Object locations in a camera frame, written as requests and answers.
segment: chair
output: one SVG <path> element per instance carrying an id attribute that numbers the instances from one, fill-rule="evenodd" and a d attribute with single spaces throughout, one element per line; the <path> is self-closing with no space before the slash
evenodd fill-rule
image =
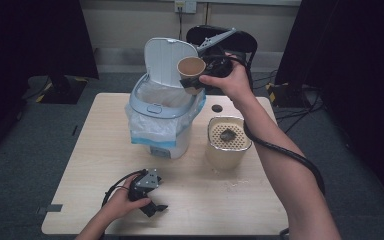
<path id="1" fill-rule="evenodd" d="M 193 45 L 201 45 L 205 38 L 225 33 L 230 29 L 210 25 L 195 26 L 186 33 L 186 42 Z M 253 36 L 244 31 L 236 31 L 233 35 L 221 41 L 220 45 L 226 52 L 235 54 L 246 64 L 249 77 L 251 76 L 251 64 L 257 51 L 258 43 Z"/>

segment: cup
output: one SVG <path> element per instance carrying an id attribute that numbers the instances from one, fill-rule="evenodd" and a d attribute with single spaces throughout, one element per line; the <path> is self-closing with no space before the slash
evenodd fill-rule
<path id="1" fill-rule="evenodd" d="M 192 95 L 197 95 L 202 91 L 202 88 L 196 89 L 192 81 L 199 81 L 198 77 L 204 72 L 206 63 L 199 57 L 186 57 L 177 63 L 177 70 L 182 78 L 182 86 L 185 91 Z"/>
<path id="2" fill-rule="evenodd" d="M 216 170 L 233 170 L 241 163 L 251 144 L 243 130 L 242 118 L 214 117 L 208 124 L 205 156 Z"/>

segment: open lid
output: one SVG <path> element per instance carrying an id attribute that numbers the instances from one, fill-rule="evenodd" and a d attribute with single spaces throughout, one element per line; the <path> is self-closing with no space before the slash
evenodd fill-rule
<path id="1" fill-rule="evenodd" d="M 152 38 L 146 43 L 144 51 L 150 80 L 176 88 L 183 88 L 177 63 L 185 57 L 198 56 L 193 45 L 172 38 Z"/>

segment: table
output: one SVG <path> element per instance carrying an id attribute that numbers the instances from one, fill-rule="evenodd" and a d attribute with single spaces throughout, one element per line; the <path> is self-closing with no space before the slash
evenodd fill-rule
<path id="1" fill-rule="evenodd" d="M 274 119 L 270 102 L 258 98 Z M 254 147 L 231 172 L 214 170 L 205 159 L 207 126 L 215 116 L 241 116 L 226 96 L 207 96 L 191 127 L 191 143 L 178 159 L 158 158 L 130 143 L 124 106 L 129 94 L 98 94 L 90 109 L 52 205 L 42 225 L 45 234 L 78 234 L 99 210 L 104 193 L 123 176 L 158 170 L 159 188 L 149 196 L 169 207 L 148 218 L 140 210 L 113 222 L 108 235 L 237 236 L 277 235 L 287 227 L 286 212 L 275 195 Z M 214 104 L 223 111 L 211 110 Z"/>

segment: person's left hand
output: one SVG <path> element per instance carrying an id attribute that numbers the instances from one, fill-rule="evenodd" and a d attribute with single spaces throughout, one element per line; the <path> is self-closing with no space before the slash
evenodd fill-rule
<path id="1" fill-rule="evenodd" d="M 133 175 L 124 181 L 122 187 L 117 189 L 110 200 L 102 207 L 102 211 L 111 219 L 115 220 L 121 218 L 130 211 L 144 207 L 151 202 L 150 198 L 142 198 L 137 201 L 131 202 L 128 198 L 130 183 L 138 175 Z"/>

